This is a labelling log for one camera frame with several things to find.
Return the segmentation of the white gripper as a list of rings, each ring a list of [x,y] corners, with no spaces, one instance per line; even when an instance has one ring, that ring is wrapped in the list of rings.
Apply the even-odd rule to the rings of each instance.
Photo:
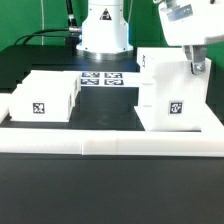
[[[169,46],[184,46],[193,74],[206,71],[207,46],[224,42],[224,0],[163,0],[158,6]]]

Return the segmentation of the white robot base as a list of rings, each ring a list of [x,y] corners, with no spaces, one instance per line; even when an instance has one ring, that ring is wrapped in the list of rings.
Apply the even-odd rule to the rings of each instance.
[[[119,60],[133,54],[129,25],[123,17],[124,0],[88,0],[77,54],[95,60]]]

